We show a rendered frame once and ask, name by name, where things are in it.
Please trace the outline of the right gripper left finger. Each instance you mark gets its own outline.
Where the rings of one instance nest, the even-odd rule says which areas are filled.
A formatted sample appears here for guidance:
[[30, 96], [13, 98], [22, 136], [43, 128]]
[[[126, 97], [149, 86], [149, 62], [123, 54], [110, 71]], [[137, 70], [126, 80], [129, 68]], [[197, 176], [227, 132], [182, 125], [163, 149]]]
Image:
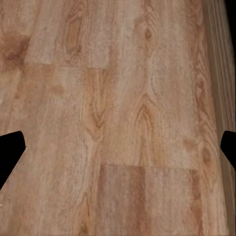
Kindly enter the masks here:
[[0, 190], [26, 149], [21, 131], [0, 136]]

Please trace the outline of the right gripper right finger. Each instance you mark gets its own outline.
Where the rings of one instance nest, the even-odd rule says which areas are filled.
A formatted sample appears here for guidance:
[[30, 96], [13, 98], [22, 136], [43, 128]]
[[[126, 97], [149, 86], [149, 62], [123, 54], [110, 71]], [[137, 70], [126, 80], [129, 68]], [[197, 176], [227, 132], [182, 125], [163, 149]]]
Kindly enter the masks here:
[[227, 130], [224, 131], [220, 147], [236, 170], [236, 133]]

